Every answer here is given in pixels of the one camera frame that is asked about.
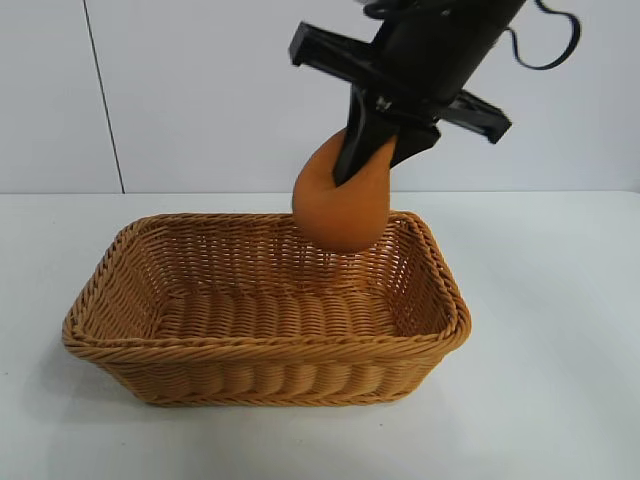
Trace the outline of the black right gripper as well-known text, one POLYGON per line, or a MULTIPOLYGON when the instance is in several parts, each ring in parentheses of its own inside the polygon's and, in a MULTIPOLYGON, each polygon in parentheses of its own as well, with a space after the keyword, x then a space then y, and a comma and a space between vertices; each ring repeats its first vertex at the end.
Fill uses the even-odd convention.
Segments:
MULTIPOLYGON (((399 131, 391 115, 412 122, 440 119, 497 143, 511 122, 464 86, 511 22, 508 1, 366 1, 365 16, 381 23, 360 41, 302 22, 289 45, 291 62, 352 85, 344 140, 333 167, 341 186, 399 131)), ((431 149, 436 126, 402 127, 393 169, 431 149)))

